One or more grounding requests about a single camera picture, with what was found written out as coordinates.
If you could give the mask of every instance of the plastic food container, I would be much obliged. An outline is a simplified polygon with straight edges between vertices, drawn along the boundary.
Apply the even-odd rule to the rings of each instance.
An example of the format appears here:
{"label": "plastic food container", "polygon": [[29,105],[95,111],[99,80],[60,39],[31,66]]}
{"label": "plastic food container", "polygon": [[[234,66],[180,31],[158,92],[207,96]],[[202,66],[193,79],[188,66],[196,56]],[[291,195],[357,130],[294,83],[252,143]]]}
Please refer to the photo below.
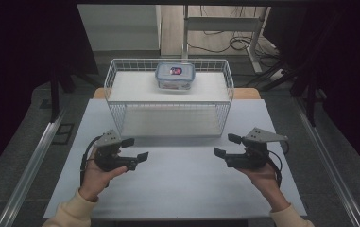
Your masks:
{"label": "plastic food container", "polygon": [[171,90],[189,90],[195,79],[195,66],[192,63],[159,63],[156,80],[159,88]]}

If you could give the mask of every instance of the white wire basket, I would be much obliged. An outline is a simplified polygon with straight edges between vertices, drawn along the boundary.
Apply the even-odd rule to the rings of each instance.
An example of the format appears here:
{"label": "white wire basket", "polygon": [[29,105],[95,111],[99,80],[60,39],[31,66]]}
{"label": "white wire basket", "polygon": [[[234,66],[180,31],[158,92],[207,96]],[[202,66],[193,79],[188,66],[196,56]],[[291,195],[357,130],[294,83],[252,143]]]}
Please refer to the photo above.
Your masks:
{"label": "white wire basket", "polygon": [[[161,62],[192,63],[191,89],[160,89],[155,71]],[[121,137],[219,137],[233,98],[226,60],[115,59],[104,88]]]}

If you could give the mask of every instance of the wall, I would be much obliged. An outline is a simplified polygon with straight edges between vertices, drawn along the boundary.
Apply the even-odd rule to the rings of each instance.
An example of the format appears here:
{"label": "wall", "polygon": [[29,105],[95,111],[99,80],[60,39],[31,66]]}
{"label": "wall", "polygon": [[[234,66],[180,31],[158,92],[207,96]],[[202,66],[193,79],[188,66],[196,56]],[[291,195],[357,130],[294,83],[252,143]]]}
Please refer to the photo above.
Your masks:
{"label": "wall", "polygon": [[93,51],[160,49],[160,6],[77,7]]}

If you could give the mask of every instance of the hand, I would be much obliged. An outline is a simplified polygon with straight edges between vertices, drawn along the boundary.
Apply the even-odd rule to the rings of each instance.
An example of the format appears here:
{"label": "hand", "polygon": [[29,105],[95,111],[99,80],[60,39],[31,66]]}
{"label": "hand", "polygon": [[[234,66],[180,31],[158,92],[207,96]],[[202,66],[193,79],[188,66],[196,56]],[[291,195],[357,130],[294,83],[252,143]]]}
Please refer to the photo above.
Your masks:
{"label": "hand", "polygon": [[276,173],[274,168],[269,164],[265,164],[265,166],[259,169],[252,170],[237,168],[237,170],[247,175],[250,178],[252,184],[255,185],[263,195],[269,191],[279,190],[276,181]]}
{"label": "hand", "polygon": [[97,201],[97,196],[103,191],[110,180],[127,172],[127,168],[125,166],[118,167],[110,172],[101,170],[94,162],[95,153],[96,148],[94,148],[91,156],[89,157],[83,183],[78,191],[83,199],[92,202]]}
{"label": "hand", "polygon": [[289,207],[290,204],[278,187],[276,173],[270,164],[265,164],[265,166],[259,169],[237,168],[237,170],[250,178],[252,184],[270,203],[272,212],[282,211]]}

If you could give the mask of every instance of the white table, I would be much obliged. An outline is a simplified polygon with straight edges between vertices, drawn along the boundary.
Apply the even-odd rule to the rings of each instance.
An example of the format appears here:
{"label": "white table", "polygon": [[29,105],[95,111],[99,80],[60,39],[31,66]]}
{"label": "white table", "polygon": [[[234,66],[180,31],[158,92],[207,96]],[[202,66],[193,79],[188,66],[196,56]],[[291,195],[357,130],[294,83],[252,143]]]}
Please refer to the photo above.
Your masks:
{"label": "white table", "polygon": [[[59,202],[68,201],[79,187],[79,165],[88,144],[113,128],[106,100],[91,99],[59,182],[44,214],[55,215]],[[122,156],[149,152],[148,160],[114,179],[99,196],[93,218],[111,220],[186,220],[262,218],[269,204],[242,173],[227,168],[213,147],[243,153],[243,146],[227,140],[227,133],[246,135],[254,127],[274,131],[263,100],[234,100],[220,138],[136,139]],[[283,161],[282,192],[306,215],[283,151],[278,142],[268,149]]]}

